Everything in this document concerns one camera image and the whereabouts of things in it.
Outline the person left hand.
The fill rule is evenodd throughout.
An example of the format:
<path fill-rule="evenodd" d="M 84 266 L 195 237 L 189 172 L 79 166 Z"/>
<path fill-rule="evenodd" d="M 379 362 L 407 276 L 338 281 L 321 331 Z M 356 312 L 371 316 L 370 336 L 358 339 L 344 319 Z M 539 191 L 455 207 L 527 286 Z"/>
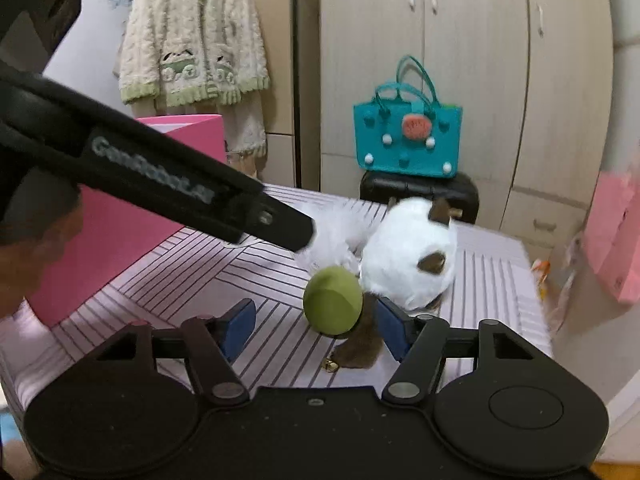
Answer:
<path fill-rule="evenodd" d="M 67 243 L 84 223 L 80 200 L 68 214 L 52 223 L 42 237 L 1 247 L 1 317 L 14 314 L 23 300 L 35 292 L 44 271 L 62 257 Z"/>

